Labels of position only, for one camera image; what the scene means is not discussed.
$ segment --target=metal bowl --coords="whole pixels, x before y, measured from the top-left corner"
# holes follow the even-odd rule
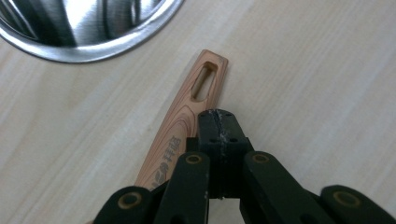
[[[37,57],[102,60],[142,43],[183,0],[0,0],[0,36]]]

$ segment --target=wood grain pattern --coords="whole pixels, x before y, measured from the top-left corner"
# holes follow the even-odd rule
[[[202,49],[230,60],[218,108],[318,194],[341,184],[396,217],[396,2],[185,1],[140,47],[39,60],[0,39],[0,222],[86,223],[134,184]],[[243,223],[212,201],[209,223]]]
[[[171,104],[160,130],[148,151],[135,184],[155,189],[168,180],[175,169],[178,157],[186,151],[186,138],[197,133],[197,115],[214,108],[228,60],[209,50],[203,50]],[[205,79],[213,76],[206,97],[197,99]]]

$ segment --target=table surface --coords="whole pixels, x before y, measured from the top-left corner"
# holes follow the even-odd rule
[[[134,183],[202,49],[229,59],[218,108],[320,193],[341,184],[396,216],[396,2],[186,1],[139,48],[99,63],[0,40],[2,223],[86,223]],[[242,223],[237,200],[209,223]]]

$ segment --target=light wood tabletop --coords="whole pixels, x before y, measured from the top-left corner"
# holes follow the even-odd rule
[[[1,223],[86,223],[131,186],[202,49],[229,60],[218,108],[306,189],[357,189],[396,216],[396,2],[185,1],[98,63],[0,40]],[[237,200],[209,223],[243,223]]]

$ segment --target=brown handle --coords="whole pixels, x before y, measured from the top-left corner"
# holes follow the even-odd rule
[[[186,138],[196,135],[197,115],[216,106],[227,64],[226,58],[207,49],[201,52],[154,138],[136,186],[155,189],[170,178],[179,155],[186,151]],[[210,78],[205,94],[203,88]]]

